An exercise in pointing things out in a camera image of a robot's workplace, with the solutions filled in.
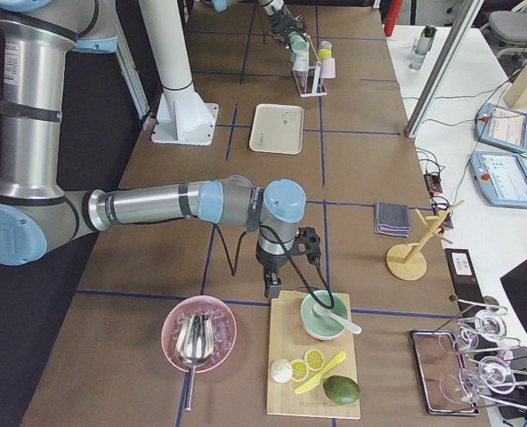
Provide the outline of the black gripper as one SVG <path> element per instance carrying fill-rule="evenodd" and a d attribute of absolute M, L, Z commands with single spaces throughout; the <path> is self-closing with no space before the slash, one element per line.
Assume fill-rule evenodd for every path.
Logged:
<path fill-rule="evenodd" d="M 307 25 L 303 15 L 292 16 L 290 12 L 278 11 L 269 16 L 269 22 L 272 40 L 282 49 L 292 51 L 293 35 L 307 38 Z"/>
<path fill-rule="evenodd" d="M 287 256 L 285 254 L 269 254 L 263 249 L 257 249 L 255 256 L 263 266 L 264 296 L 267 299 L 278 298 L 282 289 L 280 268 L 287 262 Z"/>

